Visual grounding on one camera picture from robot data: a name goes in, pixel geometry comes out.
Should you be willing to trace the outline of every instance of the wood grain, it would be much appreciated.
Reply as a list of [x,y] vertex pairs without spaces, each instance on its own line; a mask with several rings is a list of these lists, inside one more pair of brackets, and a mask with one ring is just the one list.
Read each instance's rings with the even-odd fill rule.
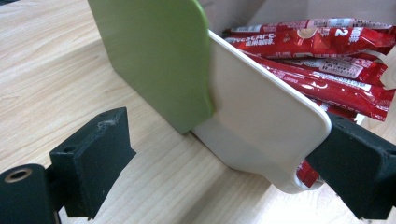
[[[0,7],[0,172],[48,153],[95,115],[126,106],[136,157],[95,220],[64,223],[396,223],[357,220],[323,186],[285,194],[226,167],[192,134],[178,134],[112,69],[88,3],[21,0]],[[396,56],[386,79],[394,85]],[[363,126],[396,143],[396,105]]]

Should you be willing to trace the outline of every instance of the green plastic board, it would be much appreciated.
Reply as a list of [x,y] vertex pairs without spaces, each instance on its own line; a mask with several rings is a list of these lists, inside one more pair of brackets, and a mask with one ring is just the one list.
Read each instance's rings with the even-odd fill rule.
[[115,71],[176,130],[213,114],[209,37],[194,0],[89,0]]

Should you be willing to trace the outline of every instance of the red wrapper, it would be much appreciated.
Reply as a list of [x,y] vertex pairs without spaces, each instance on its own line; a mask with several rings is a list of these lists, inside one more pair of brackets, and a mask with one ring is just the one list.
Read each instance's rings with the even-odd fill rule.
[[392,35],[364,28],[315,28],[225,38],[234,47],[263,58],[337,58],[374,50],[387,54]]
[[383,63],[376,63],[370,60],[350,58],[350,59],[296,59],[279,60],[295,67],[301,67],[312,71],[347,77],[359,82],[384,86],[380,81],[381,76],[387,70]]
[[319,173],[309,165],[308,161],[300,163],[296,175],[309,188],[319,179]]
[[395,94],[395,90],[247,55],[297,91],[373,119],[385,120]]
[[354,112],[354,111],[350,111],[350,110],[346,110],[344,108],[341,108],[339,106],[336,105],[329,105],[327,103],[324,103],[318,99],[313,99],[313,98],[309,98],[311,101],[313,101],[314,103],[316,103],[322,110],[332,113],[334,115],[338,115],[341,116],[343,118],[349,119],[351,121],[355,122],[355,118],[358,115],[358,113]]
[[332,27],[332,28],[354,28],[364,27],[376,30],[385,34],[394,34],[395,27],[390,24],[381,22],[358,20],[353,18],[329,18],[329,19],[312,19],[305,21],[286,21],[279,23],[268,23],[263,25],[253,25],[237,27],[226,30],[224,33],[231,35],[258,35],[265,33],[284,32],[291,30],[301,30],[316,27]]

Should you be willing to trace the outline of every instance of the wooden table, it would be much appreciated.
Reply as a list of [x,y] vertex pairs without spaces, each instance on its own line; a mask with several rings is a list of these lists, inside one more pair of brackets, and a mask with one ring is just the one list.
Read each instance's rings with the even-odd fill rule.
[[[394,210],[388,221],[357,220],[326,185],[285,194],[262,176],[228,168],[192,134],[178,134],[113,71],[85,0],[21,0],[0,7],[0,24],[0,172],[49,166],[49,152],[84,123],[128,108],[138,154],[90,222],[396,223]],[[389,85],[395,73],[393,64]],[[386,122],[363,122],[394,144],[395,125],[396,104]]]

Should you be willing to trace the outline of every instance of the black mount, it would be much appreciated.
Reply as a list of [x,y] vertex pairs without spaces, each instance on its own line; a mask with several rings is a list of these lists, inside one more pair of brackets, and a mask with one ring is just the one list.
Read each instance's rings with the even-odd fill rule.
[[396,205],[396,146],[328,115],[332,131],[307,161],[357,218],[387,219]]
[[0,174],[0,223],[60,223],[63,206],[94,218],[135,154],[125,107],[96,116],[49,153],[47,170],[26,164]]

